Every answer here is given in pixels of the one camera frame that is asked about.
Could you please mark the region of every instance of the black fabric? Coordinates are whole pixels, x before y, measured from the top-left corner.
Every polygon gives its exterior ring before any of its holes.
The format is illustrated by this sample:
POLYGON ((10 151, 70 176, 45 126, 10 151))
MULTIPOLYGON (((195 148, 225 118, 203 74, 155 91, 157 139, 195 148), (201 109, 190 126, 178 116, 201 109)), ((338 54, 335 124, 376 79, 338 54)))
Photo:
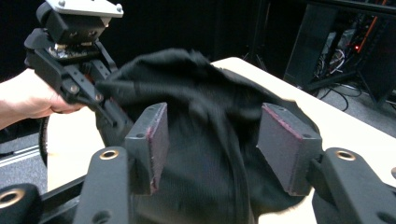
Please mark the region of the black fabric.
POLYGON ((255 223, 302 199, 283 191, 256 148, 261 106, 273 96, 200 53, 140 56, 96 87, 133 120, 149 105, 168 103, 160 190, 133 197, 136 223, 255 223))

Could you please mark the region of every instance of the black cloth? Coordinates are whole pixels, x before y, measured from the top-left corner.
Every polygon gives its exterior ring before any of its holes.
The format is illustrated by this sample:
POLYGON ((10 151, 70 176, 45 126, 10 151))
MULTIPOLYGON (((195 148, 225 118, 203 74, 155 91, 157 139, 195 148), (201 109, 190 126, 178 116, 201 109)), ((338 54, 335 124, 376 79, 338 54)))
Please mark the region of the black cloth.
POLYGON ((132 197, 135 223, 255 223, 303 198, 284 192, 256 148, 262 103, 275 96, 200 53, 140 56, 96 88, 132 120, 147 106, 168 103, 160 189, 132 197))

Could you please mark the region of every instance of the person's arm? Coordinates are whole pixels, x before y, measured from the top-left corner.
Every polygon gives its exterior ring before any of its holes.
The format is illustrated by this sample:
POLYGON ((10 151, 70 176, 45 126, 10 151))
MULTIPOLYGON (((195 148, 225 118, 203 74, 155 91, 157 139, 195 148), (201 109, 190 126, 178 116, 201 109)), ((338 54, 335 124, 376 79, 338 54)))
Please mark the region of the person's arm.
POLYGON ((43 118, 53 112, 67 114, 81 107, 67 104, 32 69, 0 83, 0 130, 22 119, 43 118))

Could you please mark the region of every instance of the white table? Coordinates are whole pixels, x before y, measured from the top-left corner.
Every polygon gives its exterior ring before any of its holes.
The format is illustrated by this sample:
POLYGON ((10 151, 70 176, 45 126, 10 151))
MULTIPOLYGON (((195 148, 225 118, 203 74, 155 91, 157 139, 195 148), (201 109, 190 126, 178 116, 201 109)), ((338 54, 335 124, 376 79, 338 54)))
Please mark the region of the white table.
MULTIPOLYGON (((213 63, 246 77, 284 100, 297 105, 318 126, 323 148, 343 147, 363 156, 381 180, 396 187, 391 169, 396 167, 396 139, 350 117, 277 77, 237 58, 213 63)), ((52 115, 49 122, 49 190, 85 175, 91 155, 104 147, 94 114, 84 108, 70 115, 52 115)), ((264 223, 316 223, 312 193, 300 204, 281 213, 263 215, 264 223)))

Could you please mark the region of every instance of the human hand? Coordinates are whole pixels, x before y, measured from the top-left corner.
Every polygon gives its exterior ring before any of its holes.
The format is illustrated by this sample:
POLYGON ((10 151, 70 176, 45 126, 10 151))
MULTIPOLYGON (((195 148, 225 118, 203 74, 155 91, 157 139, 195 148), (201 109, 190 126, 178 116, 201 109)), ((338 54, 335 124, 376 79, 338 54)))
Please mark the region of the human hand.
POLYGON ((42 118, 53 112, 68 114, 83 107, 80 104, 67 104, 32 69, 26 69, 18 76, 0 85, 3 95, 1 98, 4 101, 2 103, 14 113, 13 116, 18 116, 21 119, 42 118))

